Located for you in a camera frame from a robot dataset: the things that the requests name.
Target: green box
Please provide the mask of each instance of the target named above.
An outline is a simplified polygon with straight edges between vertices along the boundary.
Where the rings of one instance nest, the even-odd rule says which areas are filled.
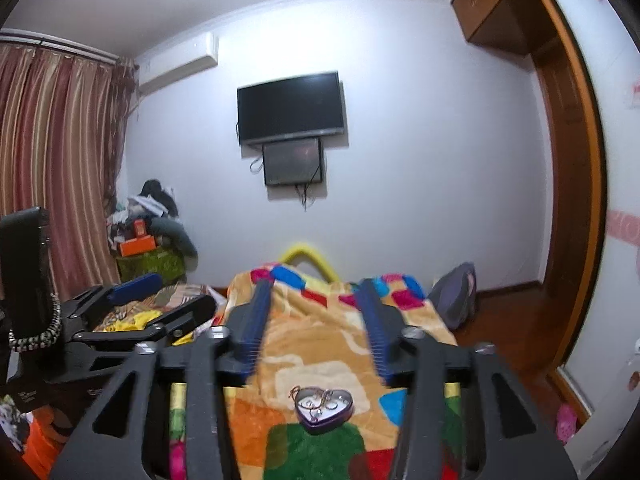
[[[171,285],[184,275],[184,258],[172,248],[158,247],[134,256],[117,256],[122,282],[128,282],[149,272],[162,276],[163,285]]]

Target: baseboard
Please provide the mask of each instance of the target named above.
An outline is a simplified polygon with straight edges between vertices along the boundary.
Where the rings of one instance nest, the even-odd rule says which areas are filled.
[[[225,298],[226,298],[226,292],[228,291],[228,286],[215,286],[213,287],[213,290],[215,290],[217,293],[222,294]]]
[[[587,406],[582,395],[576,392],[572,383],[567,380],[564,371],[556,368],[555,370],[551,370],[546,376],[553,386],[558,389],[562,398],[574,409],[580,424],[587,422],[592,413],[591,407]]]
[[[482,298],[492,298],[494,296],[502,296],[503,294],[513,294],[514,292],[522,292],[523,290],[542,289],[542,283],[538,280],[533,282],[518,283],[517,285],[502,286],[500,288],[489,288],[488,290],[479,290],[476,294],[478,300]]]

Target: tv screen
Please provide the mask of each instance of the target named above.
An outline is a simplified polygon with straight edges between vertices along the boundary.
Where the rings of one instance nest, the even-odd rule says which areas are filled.
[[[306,75],[238,89],[240,144],[344,131],[338,73]]]

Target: curtain rod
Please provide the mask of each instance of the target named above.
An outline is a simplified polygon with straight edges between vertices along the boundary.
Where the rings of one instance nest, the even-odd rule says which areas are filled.
[[[119,59],[115,54],[110,54],[92,46],[18,28],[0,28],[0,41],[53,48],[108,64],[115,64]]]

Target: white wall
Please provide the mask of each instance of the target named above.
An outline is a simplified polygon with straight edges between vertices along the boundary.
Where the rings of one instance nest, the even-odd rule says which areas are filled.
[[[545,165],[545,216],[542,240],[540,241],[540,268],[538,269],[538,281],[543,283],[545,281],[546,264],[548,263],[548,254],[551,247],[551,231],[553,230],[554,222],[554,158],[551,149],[551,129],[549,127],[549,117],[546,114],[545,97],[542,93],[542,86],[540,86],[540,79],[538,78],[538,72],[533,63],[533,58],[527,56],[527,62],[529,63],[532,78],[531,84],[536,98],[540,131],[542,132],[542,153]]]
[[[146,97],[126,141],[129,189],[175,187],[201,254],[192,281],[224,285],[298,241],[346,280],[428,284],[465,260],[481,288],[537,279],[545,163],[526,63],[466,44],[442,0],[287,0],[191,32],[206,28],[219,66]],[[326,140],[326,185],[305,212],[250,173],[236,89],[329,70],[348,136]]]
[[[127,206],[127,197],[129,196],[129,175],[127,174],[127,153],[122,155],[122,164],[120,165],[120,173],[116,179],[116,199],[123,206]]]
[[[640,103],[632,107],[633,86],[640,84],[640,53],[607,0],[557,1],[580,46],[598,101],[607,208],[640,216]],[[613,237],[612,220],[609,213],[593,299],[565,367],[596,409],[640,337],[638,243]]]

